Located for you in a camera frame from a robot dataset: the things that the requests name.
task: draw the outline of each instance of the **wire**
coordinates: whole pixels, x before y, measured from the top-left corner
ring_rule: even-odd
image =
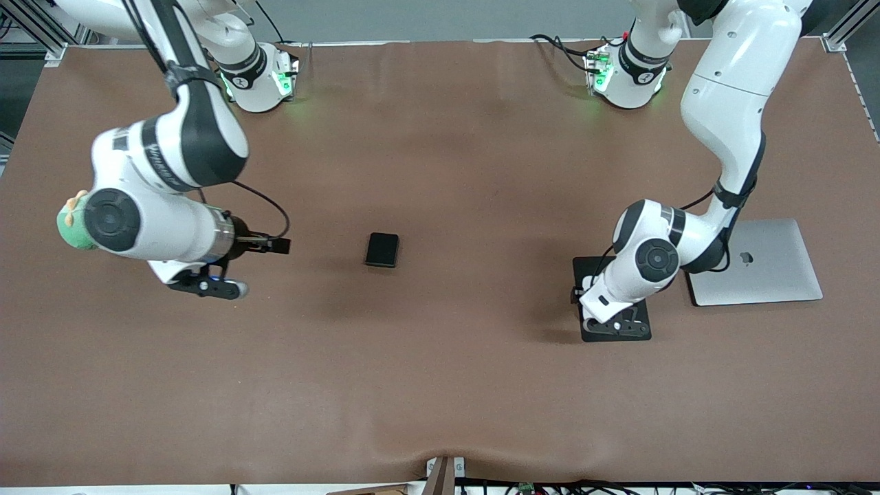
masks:
[[[546,34],[535,34],[534,36],[531,36],[530,38],[535,41],[537,41],[537,40],[549,41],[550,44],[553,45],[555,48],[562,50],[562,53],[565,54],[566,58],[568,58],[568,61],[571,62],[571,64],[574,65],[575,67],[577,67],[578,69],[583,70],[584,72],[589,72],[590,74],[598,74],[599,73],[599,70],[588,69],[588,68],[582,66],[580,63],[578,63],[577,60],[572,58],[571,57],[572,55],[584,56],[584,55],[586,55],[587,52],[577,51],[577,50],[566,47],[565,44],[562,43],[562,39],[560,39],[559,36],[556,36],[555,38],[551,39]]]
[[[570,53],[571,55],[584,56],[584,55],[587,55],[587,52],[589,51],[589,50],[584,50],[582,52],[582,51],[575,50],[573,48],[568,48],[562,44],[562,41],[560,40],[559,36],[556,36],[555,38],[551,38],[551,37],[547,36],[546,34],[535,34],[533,36],[530,36],[529,39],[535,40],[535,41],[544,40],[544,41],[550,43],[551,45],[557,47],[560,50],[565,50],[566,52]]]
[[[284,234],[286,234],[287,232],[290,231],[290,216],[287,214],[287,211],[285,211],[284,208],[281,207],[280,204],[276,203],[271,197],[264,195],[263,193],[261,193],[257,189],[254,189],[250,186],[242,184],[239,181],[232,181],[232,183],[235,184],[236,186],[239,186],[240,188],[252,193],[252,194],[259,196],[266,203],[269,203],[272,206],[274,206],[275,209],[278,210],[279,212],[281,212],[282,216],[284,216],[284,230],[282,230],[281,233],[279,233],[278,235],[268,236],[267,239],[269,239],[269,240],[280,239],[280,238],[284,237]]]
[[[639,495],[638,492],[633,491],[627,487],[622,485],[607,482],[607,481],[597,481],[597,480],[580,480],[574,483],[531,483],[534,486],[535,493],[549,493],[547,488],[552,488],[557,491],[560,495],[592,495],[594,493],[601,493],[604,495]],[[500,486],[506,488],[505,494],[511,495],[513,490],[517,490],[520,486],[520,483],[510,482],[510,481],[498,481],[498,480],[490,480],[483,478],[456,478],[455,480],[456,486],[483,486],[484,493],[487,492],[488,486]],[[844,487],[835,486],[832,484],[825,483],[790,483],[790,484],[777,484],[777,488],[763,488],[761,484],[757,486],[755,484],[739,484],[737,483],[735,486],[729,486],[724,484],[702,484],[702,490],[698,492],[698,495],[777,495],[781,491],[792,490],[792,489],[801,489],[801,490],[811,490],[811,491],[830,491],[833,495],[857,495],[859,493],[864,493],[868,487],[862,488],[861,486],[850,484],[849,489]],[[671,487],[671,490],[668,492],[664,492],[667,495],[678,495],[678,488],[685,488],[686,491],[692,492],[694,491],[693,484],[675,484]],[[654,495],[659,495],[660,490],[659,487],[654,485]]]
[[[681,208],[679,208],[679,210],[690,210],[690,209],[693,208],[694,206],[696,206],[696,205],[698,205],[698,204],[700,204],[700,203],[706,201],[706,200],[712,195],[712,192],[713,192],[713,191],[710,189],[709,192],[707,192],[706,194],[704,194],[703,196],[701,196],[700,199],[697,199],[697,200],[691,201],[690,203],[688,203],[688,204],[682,206]]]
[[[605,43],[608,43],[609,45],[611,45],[611,46],[613,46],[613,47],[621,47],[621,46],[623,46],[624,44],[626,44],[626,42],[627,42],[626,40],[623,40],[623,41],[621,41],[620,43],[612,43],[611,40],[609,40],[609,39],[606,38],[605,36],[603,36],[603,37],[601,37],[601,38],[599,38],[599,39],[602,40],[602,41],[604,41]]]
[[[602,262],[605,261],[605,258],[608,257],[608,253],[611,253],[611,250],[614,249],[614,245],[608,247],[604,253],[602,253],[602,257],[599,258],[599,264],[596,265],[596,271],[593,272],[593,278],[590,279],[590,287],[588,289],[592,289],[593,285],[596,283],[596,277],[599,276],[599,273],[602,271]]]
[[[3,31],[3,34],[0,34],[0,40],[5,38],[6,35],[9,34],[9,31],[12,29],[13,24],[11,17],[8,17],[5,13],[0,13],[0,30],[3,30],[4,24],[6,24],[7,20],[9,21],[9,24],[6,25],[6,30]]]
[[[272,25],[272,29],[275,29],[275,34],[278,35],[278,42],[279,43],[287,43],[287,41],[284,39],[284,37],[281,36],[281,31],[278,31],[278,26],[275,25],[274,20],[272,20],[272,18],[266,13],[266,9],[264,9],[263,6],[260,5],[260,0],[257,0],[254,3],[257,4],[257,8],[260,9],[260,12],[263,13],[263,17],[265,17],[266,20],[269,21],[269,24]]]
[[[724,264],[724,268],[711,269],[712,273],[721,273],[730,268],[730,229],[728,228],[724,232],[724,237],[722,238],[722,242],[724,243],[724,258],[727,262]]]

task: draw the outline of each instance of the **brown table surface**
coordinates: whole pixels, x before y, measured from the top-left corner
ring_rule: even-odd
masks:
[[[294,224],[290,255],[232,264],[232,302],[56,233],[92,139],[173,105],[145,52],[70,49],[0,181],[0,483],[389,481],[438,454],[472,477],[880,480],[880,149],[817,40],[767,106],[743,218],[796,218],[825,298],[696,308],[679,277],[649,342],[580,342],[571,259],[719,173],[678,110],[704,47],[637,111],[547,44],[315,48],[296,103],[238,112],[241,179]],[[374,231],[397,269],[362,265]]]

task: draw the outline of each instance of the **laptop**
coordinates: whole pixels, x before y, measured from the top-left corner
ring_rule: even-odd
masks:
[[[737,222],[730,267],[687,274],[696,306],[822,299],[822,289],[793,218]]]

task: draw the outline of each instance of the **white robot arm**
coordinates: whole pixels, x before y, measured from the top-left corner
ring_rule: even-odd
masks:
[[[236,299],[246,286],[225,278],[245,251],[286,253],[284,239],[252,233],[228,211],[187,198],[235,181],[248,145],[180,6],[126,0],[143,40],[177,99],[171,112],[101,133],[92,144],[92,191],[69,200],[58,226],[77,248],[148,260],[173,289]],[[223,269],[212,277],[210,265]]]
[[[122,0],[56,2],[71,17],[98,33],[123,40],[138,39]],[[243,110],[259,113],[293,98],[299,61],[269,43],[256,42],[245,23],[230,13],[248,2],[179,0],[179,5],[199,41],[219,66],[227,92]]]
[[[714,35],[687,84],[681,115],[721,160],[722,171],[703,215],[650,200],[624,211],[613,236],[617,257],[595,279],[583,280],[584,320],[602,323],[661,291],[679,270],[700,273],[725,257],[730,262],[730,231],[755,187],[764,154],[764,105],[810,7],[810,0],[630,1],[638,19],[629,37],[611,47],[612,56],[597,76],[604,76],[601,87],[592,81],[594,91],[620,107],[644,105],[659,89],[656,78],[680,37],[671,14],[681,8],[698,22],[712,18]]]

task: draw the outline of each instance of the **gray wall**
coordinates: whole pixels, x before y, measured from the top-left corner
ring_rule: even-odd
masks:
[[[633,22],[623,0],[260,0],[282,35],[293,41],[462,41],[619,35]],[[277,41],[255,5],[251,29]],[[699,33],[711,33],[701,26]]]

